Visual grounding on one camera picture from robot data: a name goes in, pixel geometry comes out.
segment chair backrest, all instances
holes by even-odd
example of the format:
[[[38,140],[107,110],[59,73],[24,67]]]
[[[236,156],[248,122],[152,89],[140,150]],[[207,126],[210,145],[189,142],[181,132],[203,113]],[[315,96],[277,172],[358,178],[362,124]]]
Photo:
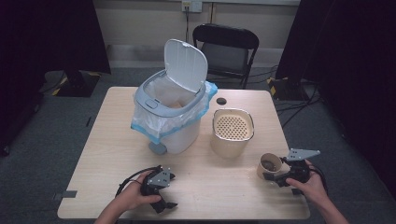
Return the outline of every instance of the chair backrest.
[[[197,40],[204,43],[234,47],[240,49],[257,50],[259,38],[247,29],[235,28],[214,23],[205,23],[197,26],[192,32],[194,46]]]

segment gray carpet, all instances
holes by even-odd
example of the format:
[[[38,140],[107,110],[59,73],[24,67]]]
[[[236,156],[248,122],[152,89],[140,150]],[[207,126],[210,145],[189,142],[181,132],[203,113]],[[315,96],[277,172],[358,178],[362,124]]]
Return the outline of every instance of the gray carpet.
[[[100,78],[90,98],[54,97],[47,91],[38,112],[10,146],[10,155],[0,158],[0,223],[92,223],[59,219],[60,201],[53,196],[66,190],[108,88],[138,86],[159,70],[115,68],[112,75]],[[251,74],[257,76],[249,79],[247,89],[268,90],[264,80],[273,75],[270,71],[254,68]],[[47,73],[43,90],[61,75]],[[224,89],[240,88],[230,79],[216,79],[216,83]],[[306,91],[312,94],[313,86],[306,86]],[[282,124],[297,109],[281,109],[298,103],[275,101]],[[319,100],[293,117],[284,133],[290,147],[321,151],[311,161],[325,173],[330,197],[351,223],[396,223],[395,201],[370,164],[343,138],[339,127],[337,118]],[[307,220],[233,223],[323,223],[318,211],[309,206],[311,217]]]

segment wooden table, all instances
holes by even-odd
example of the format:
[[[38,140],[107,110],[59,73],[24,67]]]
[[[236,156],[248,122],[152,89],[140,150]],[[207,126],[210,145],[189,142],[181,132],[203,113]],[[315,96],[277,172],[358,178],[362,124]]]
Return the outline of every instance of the wooden table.
[[[125,178],[159,164],[170,167],[176,175],[171,186],[160,193],[167,202],[178,206],[158,215],[147,204],[120,218],[260,220],[310,216],[303,196],[294,196],[290,188],[280,188],[256,174],[263,153],[286,156],[289,152],[267,91],[219,90],[201,119],[199,136],[176,155],[154,154],[147,137],[130,128],[135,91],[135,87],[108,90],[67,188],[76,190],[77,195],[63,198],[60,218],[97,218]],[[227,100],[226,105],[216,103],[220,97]],[[213,114],[224,107],[245,109],[254,122],[254,136],[235,160],[220,158],[210,147]],[[288,169],[286,165],[282,168],[283,172]]]

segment small cup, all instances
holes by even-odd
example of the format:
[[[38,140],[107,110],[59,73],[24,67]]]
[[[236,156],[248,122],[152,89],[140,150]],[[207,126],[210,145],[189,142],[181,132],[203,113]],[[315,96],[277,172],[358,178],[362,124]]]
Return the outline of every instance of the small cup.
[[[257,167],[257,175],[259,178],[264,179],[263,173],[276,174],[282,168],[282,160],[272,154],[265,153],[260,158],[259,166]]]

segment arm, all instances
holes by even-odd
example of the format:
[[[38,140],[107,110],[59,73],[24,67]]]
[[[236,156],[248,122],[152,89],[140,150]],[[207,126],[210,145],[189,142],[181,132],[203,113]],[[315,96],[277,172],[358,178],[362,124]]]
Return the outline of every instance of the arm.
[[[347,224],[348,221],[338,211],[323,188],[320,176],[315,172],[311,172],[310,175],[311,177],[304,184],[292,178],[286,179],[286,182],[304,193],[305,197],[322,214],[327,224]]]
[[[156,203],[161,199],[159,195],[143,196],[140,193],[140,183],[149,172],[141,174],[136,181],[130,183],[122,193],[113,199],[96,219],[95,224],[115,223],[127,210],[135,209],[144,203]]]

